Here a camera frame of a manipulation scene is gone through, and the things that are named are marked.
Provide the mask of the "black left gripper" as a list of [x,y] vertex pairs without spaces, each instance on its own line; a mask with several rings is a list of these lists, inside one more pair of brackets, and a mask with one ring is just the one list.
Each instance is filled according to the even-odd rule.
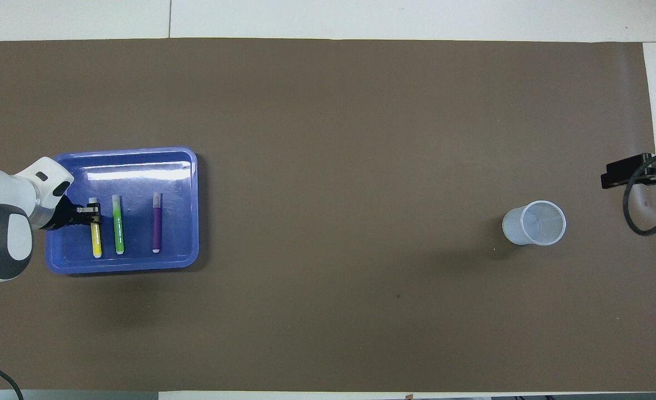
[[50,220],[46,223],[46,230],[52,231],[63,228],[64,226],[75,226],[79,224],[100,224],[102,222],[102,216],[96,214],[100,214],[99,203],[87,203],[86,206],[81,207],[81,205],[72,202],[64,194],[54,208],[54,213]]

